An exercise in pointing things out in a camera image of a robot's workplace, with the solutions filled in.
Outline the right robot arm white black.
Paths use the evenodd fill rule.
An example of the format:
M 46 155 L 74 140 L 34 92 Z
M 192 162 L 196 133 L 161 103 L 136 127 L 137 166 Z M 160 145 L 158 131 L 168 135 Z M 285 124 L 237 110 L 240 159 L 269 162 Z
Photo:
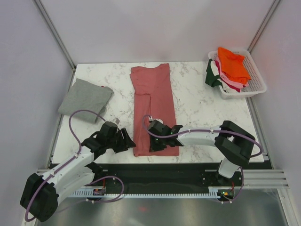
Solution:
M 222 186 L 235 184 L 235 172 L 249 164 L 256 143 L 254 136 L 231 121 L 211 128 L 186 128 L 182 125 L 170 128 L 161 121 L 152 120 L 146 130 L 150 135 L 151 152 L 188 145 L 215 147 L 224 156 L 215 174 L 216 182 Z

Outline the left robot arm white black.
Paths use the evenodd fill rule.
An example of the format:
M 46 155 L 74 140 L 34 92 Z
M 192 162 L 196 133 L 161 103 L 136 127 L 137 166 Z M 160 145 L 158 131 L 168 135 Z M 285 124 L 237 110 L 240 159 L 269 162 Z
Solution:
M 103 173 L 95 160 L 108 149 L 120 153 L 135 146 L 125 128 L 119 129 L 117 124 L 105 122 L 99 131 L 79 144 L 74 155 L 41 175 L 33 173 L 27 178 L 20 200 L 20 205 L 25 208 L 25 221 L 38 219 L 44 222 L 74 191 L 85 185 L 99 185 Z

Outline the salmon pink t shirt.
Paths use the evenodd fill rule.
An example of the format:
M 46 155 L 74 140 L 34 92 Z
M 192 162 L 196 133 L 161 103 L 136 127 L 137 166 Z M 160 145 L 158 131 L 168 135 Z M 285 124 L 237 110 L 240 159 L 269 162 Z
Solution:
M 177 146 L 150 152 L 150 136 L 143 128 L 143 125 L 148 122 L 147 119 L 143 119 L 143 116 L 147 114 L 161 119 L 169 127 L 176 124 L 169 64 L 160 64 L 155 68 L 133 67 L 130 79 L 135 90 L 134 156 L 178 156 Z

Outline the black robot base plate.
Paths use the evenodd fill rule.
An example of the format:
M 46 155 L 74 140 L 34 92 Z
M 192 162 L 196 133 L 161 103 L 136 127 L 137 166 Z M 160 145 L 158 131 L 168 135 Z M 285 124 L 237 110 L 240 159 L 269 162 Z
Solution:
M 116 167 L 105 169 L 96 163 L 91 163 L 88 168 L 92 170 L 92 180 L 104 178 L 92 184 L 108 189 L 112 194 L 177 194 L 177 193 L 204 193 L 209 187 L 220 187 L 216 180 L 216 172 L 182 169 L 128 169 Z M 224 186 L 240 186 L 242 177 L 240 172 L 233 176 L 235 184 Z

